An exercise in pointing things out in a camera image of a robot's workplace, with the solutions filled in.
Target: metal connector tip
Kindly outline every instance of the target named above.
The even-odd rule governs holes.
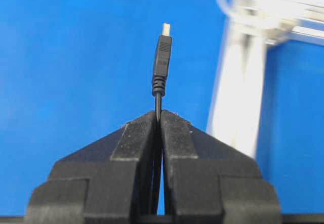
[[[163,24],[162,35],[164,35],[164,36],[170,36],[170,24],[169,23],[164,23]]]

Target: blue backdrop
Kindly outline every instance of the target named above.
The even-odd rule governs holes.
[[[163,22],[163,107],[205,130],[224,21],[215,0],[0,0],[0,215],[23,215],[57,159],[153,109]],[[283,212],[324,212],[323,54],[269,52],[258,161]]]

